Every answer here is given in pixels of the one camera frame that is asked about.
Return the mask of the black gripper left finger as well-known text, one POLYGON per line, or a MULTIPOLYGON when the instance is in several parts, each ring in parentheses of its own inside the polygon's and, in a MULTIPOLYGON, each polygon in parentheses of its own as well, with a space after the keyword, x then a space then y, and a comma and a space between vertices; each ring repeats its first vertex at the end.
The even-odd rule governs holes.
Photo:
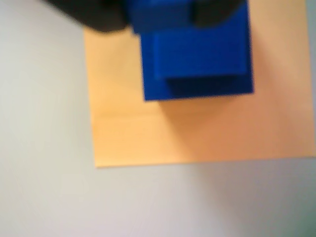
POLYGON ((97 32, 121 31, 129 24, 123 0, 46 0, 45 2, 97 32))

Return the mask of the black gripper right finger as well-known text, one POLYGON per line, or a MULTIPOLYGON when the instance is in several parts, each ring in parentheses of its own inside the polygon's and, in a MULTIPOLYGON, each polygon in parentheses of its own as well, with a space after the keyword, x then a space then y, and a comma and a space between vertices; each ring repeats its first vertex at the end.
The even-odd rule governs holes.
POLYGON ((244 3, 244 0, 195 0, 193 23, 197 27, 214 26, 229 18, 244 3))

